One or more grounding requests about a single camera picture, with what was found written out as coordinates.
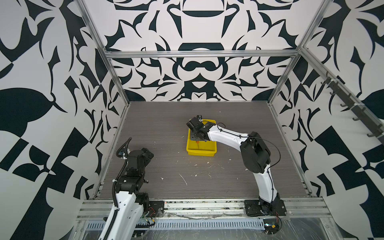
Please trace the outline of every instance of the robotic arm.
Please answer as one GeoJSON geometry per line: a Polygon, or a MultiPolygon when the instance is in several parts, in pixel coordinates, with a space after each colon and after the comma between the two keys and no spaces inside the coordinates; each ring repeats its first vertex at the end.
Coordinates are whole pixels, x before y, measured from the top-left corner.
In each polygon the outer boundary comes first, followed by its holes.
{"type": "Polygon", "coordinates": [[[270,172],[270,155],[268,147],[263,139],[256,132],[251,134],[234,132],[217,126],[215,123],[207,122],[203,124],[202,117],[197,116],[187,122],[191,130],[191,137],[198,141],[216,141],[233,147],[241,152],[244,165],[249,171],[253,172],[259,188],[259,203],[250,208],[254,211],[248,211],[249,216],[270,214],[275,212],[281,214],[283,201],[280,200],[279,193],[273,185],[270,172]]]}

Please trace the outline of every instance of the patterned back wall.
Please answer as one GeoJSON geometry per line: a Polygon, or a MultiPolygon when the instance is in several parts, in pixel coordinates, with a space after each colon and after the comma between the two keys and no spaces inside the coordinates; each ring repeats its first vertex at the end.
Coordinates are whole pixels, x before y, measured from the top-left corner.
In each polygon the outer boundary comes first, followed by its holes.
{"type": "MultiPolygon", "coordinates": [[[[86,0],[108,51],[295,49],[321,0],[86,0]]],[[[267,100],[288,57],[114,59],[132,101],[267,100]]]]}
{"type": "MultiPolygon", "coordinates": [[[[309,50],[384,119],[384,3],[335,0],[309,50]]],[[[343,237],[384,237],[384,146],[301,58],[273,106],[295,159],[343,237]]]]}
{"type": "Polygon", "coordinates": [[[73,0],[0,3],[1,239],[67,239],[124,103],[73,0]]]}

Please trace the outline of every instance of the yellow bin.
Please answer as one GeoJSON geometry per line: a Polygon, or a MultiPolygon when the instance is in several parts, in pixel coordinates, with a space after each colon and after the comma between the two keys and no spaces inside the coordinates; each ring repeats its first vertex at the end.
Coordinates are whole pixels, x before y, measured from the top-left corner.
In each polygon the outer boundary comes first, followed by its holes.
{"type": "MultiPolygon", "coordinates": [[[[203,119],[203,123],[207,122],[216,123],[215,120],[203,119]]],[[[213,157],[217,153],[217,143],[214,141],[192,141],[191,130],[188,129],[188,140],[187,140],[187,152],[189,155],[193,156],[206,156],[213,157]]]]}

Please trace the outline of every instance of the work surface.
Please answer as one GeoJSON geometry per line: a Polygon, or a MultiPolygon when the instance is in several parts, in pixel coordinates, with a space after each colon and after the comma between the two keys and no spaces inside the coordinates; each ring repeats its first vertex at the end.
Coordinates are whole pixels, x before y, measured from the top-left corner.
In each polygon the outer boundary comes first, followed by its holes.
{"type": "MultiPolygon", "coordinates": [[[[217,143],[214,157],[190,156],[186,151],[187,121],[202,115],[223,122],[227,129],[251,133],[273,142],[281,152],[281,161],[271,168],[272,178],[280,197],[305,197],[303,185],[284,145],[266,102],[132,102],[117,147],[129,137],[129,149],[148,148],[154,158],[146,167],[140,192],[150,198],[243,198],[258,197],[252,172],[243,164],[241,153],[217,143]]],[[[271,162],[279,154],[266,142],[271,162]]],[[[123,160],[113,156],[100,199],[110,199],[112,180],[123,160]]]]}

